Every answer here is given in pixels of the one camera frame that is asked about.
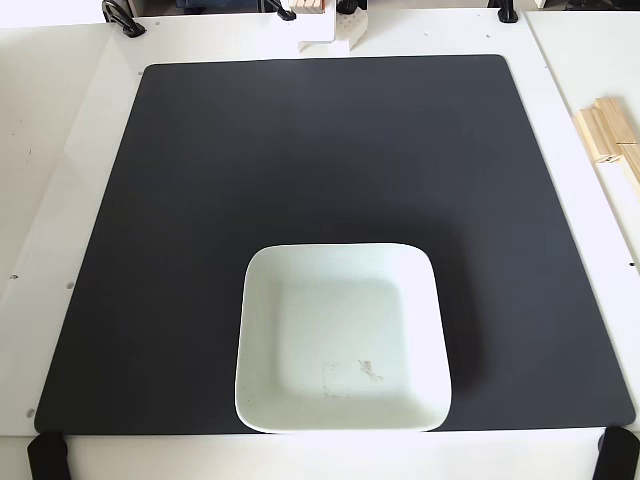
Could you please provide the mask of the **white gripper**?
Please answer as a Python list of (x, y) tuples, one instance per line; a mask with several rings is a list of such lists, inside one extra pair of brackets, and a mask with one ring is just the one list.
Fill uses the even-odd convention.
[(336, 11), (298, 17), (298, 51), (325, 45), (330, 53), (349, 53), (368, 27), (367, 0), (338, 0)]

